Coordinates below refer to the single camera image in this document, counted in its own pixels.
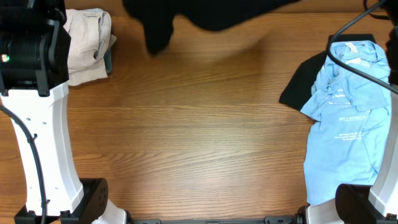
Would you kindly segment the beige folded trousers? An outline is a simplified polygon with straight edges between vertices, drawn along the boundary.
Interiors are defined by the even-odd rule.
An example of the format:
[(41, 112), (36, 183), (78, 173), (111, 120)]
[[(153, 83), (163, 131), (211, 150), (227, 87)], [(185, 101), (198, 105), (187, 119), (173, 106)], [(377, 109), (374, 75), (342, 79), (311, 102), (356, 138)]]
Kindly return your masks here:
[(108, 12), (96, 8), (67, 9), (63, 26), (71, 37), (68, 54), (70, 86), (107, 78), (105, 55), (116, 41)]

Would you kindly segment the black t-shirt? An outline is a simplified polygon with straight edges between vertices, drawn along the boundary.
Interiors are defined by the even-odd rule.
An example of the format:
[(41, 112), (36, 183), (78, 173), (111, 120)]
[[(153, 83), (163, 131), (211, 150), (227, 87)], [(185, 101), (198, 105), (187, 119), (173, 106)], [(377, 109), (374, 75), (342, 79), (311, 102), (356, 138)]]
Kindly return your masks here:
[(146, 49), (156, 55), (168, 46), (176, 15), (201, 29), (218, 32), (294, 2), (297, 0), (123, 0), (123, 6), (143, 25)]

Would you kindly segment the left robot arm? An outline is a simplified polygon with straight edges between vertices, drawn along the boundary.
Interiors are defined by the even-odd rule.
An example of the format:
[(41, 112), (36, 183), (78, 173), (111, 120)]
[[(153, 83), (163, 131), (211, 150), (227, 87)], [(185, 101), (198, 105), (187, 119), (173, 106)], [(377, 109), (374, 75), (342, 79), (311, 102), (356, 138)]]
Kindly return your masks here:
[(81, 179), (67, 120), (68, 53), (63, 1), (1, 2), (1, 111), (11, 118), (27, 186), (16, 223), (128, 224), (103, 178)]

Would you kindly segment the light blue t-shirt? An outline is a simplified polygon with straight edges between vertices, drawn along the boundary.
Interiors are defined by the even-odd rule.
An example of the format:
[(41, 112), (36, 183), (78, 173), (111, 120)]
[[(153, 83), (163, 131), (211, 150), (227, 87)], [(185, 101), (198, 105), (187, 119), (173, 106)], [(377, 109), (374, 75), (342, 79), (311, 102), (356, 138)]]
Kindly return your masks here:
[(372, 185), (391, 123), (391, 93), (330, 58), (300, 110), (315, 120), (303, 164), (307, 202), (335, 197), (340, 184)]

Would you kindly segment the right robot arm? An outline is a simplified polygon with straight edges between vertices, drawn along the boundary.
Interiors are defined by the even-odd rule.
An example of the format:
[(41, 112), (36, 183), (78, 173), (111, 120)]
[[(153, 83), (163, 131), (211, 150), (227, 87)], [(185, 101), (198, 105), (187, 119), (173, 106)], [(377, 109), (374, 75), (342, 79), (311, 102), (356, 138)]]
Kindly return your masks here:
[[(389, 82), (382, 82), (367, 73), (352, 68), (332, 56), (330, 50), (338, 36), (346, 29), (382, 8), (387, 12), (393, 29), (389, 34), (387, 59), (391, 72)], [(392, 95), (392, 124), (389, 130), (381, 171), (374, 185), (341, 184), (336, 196), (320, 205), (311, 205), (303, 213), (296, 214), (296, 223), (397, 223), (397, 1), (383, 0), (343, 26), (328, 41), (327, 55), (340, 67), (353, 72), (389, 90)]]

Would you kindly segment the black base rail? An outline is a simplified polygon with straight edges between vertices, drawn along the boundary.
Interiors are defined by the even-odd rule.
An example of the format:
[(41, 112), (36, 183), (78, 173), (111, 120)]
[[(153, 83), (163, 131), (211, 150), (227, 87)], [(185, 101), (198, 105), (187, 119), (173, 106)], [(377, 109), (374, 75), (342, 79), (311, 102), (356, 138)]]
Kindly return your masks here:
[(306, 224), (303, 215), (277, 215), (264, 218), (225, 220), (160, 220), (135, 219), (132, 224)]

